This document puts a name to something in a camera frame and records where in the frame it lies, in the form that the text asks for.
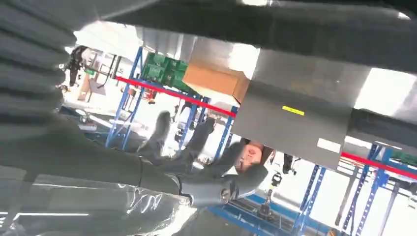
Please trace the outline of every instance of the pipe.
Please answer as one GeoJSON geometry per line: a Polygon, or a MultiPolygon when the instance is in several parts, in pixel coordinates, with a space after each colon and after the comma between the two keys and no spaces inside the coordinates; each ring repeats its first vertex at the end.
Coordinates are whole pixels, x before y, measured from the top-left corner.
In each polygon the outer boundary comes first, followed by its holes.
{"type": "Polygon", "coordinates": [[[112,71],[113,63],[115,62],[116,57],[117,55],[113,56],[112,63],[110,64],[110,67],[109,67],[109,72],[107,72],[107,75],[106,75],[106,80],[104,81],[102,85],[97,87],[98,89],[106,85],[107,80],[109,79],[110,72],[112,71]]]}

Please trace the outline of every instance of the clear plastic wrap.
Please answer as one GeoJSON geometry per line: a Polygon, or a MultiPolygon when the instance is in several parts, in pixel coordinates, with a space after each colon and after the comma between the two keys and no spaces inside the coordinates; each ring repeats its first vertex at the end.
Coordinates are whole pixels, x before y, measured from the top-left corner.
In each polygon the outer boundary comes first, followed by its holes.
{"type": "Polygon", "coordinates": [[[7,169],[14,178],[0,181],[4,236],[171,235],[195,211],[186,197],[7,169]]]}

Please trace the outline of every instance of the green plastic crate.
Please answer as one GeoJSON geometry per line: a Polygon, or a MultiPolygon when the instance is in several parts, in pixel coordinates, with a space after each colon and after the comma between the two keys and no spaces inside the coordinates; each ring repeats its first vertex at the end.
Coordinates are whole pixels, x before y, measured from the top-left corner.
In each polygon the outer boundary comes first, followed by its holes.
{"type": "Polygon", "coordinates": [[[188,67],[187,63],[180,61],[180,60],[175,60],[175,59],[170,59],[170,60],[171,61],[170,61],[168,69],[176,70],[176,71],[183,71],[183,72],[187,70],[187,67],[188,67]]]}
{"type": "Polygon", "coordinates": [[[166,56],[159,55],[156,53],[149,53],[148,58],[146,60],[146,64],[157,65],[163,68],[167,68],[170,64],[170,61],[171,59],[166,56]]]}
{"type": "Polygon", "coordinates": [[[185,84],[182,79],[184,78],[184,71],[168,71],[165,73],[166,85],[179,89],[184,92],[189,92],[190,87],[185,84]]]}
{"type": "Polygon", "coordinates": [[[142,78],[157,83],[164,83],[165,68],[157,65],[147,64],[144,67],[142,78]]]}
{"type": "Polygon", "coordinates": [[[179,70],[179,71],[186,71],[187,70],[187,67],[188,67],[188,64],[187,63],[185,63],[185,62],[183,62],[183,61],[178,61],[178,64],[177,64],[177,70],[179,70]]]}

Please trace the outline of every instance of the white label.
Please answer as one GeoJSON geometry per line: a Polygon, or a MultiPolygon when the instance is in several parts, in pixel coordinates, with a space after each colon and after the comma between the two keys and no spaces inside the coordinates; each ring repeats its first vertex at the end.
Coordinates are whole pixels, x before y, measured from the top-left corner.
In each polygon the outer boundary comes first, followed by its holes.
{"type": "Polygon", "coordinates": [[[319,138],[317,141],[317,146],[332,152],[339,153],[341,145],[326,139],[319,138]]]}

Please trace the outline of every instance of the gray metal panel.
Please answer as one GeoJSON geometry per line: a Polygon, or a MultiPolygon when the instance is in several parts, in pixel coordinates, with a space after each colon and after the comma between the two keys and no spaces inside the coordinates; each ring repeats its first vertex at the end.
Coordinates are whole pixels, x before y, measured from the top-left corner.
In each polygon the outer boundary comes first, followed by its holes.
{"type": "Polygon", "coordinates": [[[136,34],[145,48],[168,57],[189,61],[197,36],[164,30],[136,27],[136,34]]]}
{"type": "Polygon", "coordinates": [[[371,68],[261,50],[253,81],[353,107],[371,68]]]}
{"type": "Polygon", "coordinates": [[[336,169],[339,152],[317,147],[319,138],[342,145],[350,109],[288,93],[266,84],[251,82],[232,132],[279,151],[301,157],[326,168],[336,169]],[[300,116],[282,109],[304,111],[300,116]]]}
{"type": "Polygon", "coordinates": [[[369,71],[365,66],[261,50],[232,132],[336,169],[352,107],[369,71]]]}

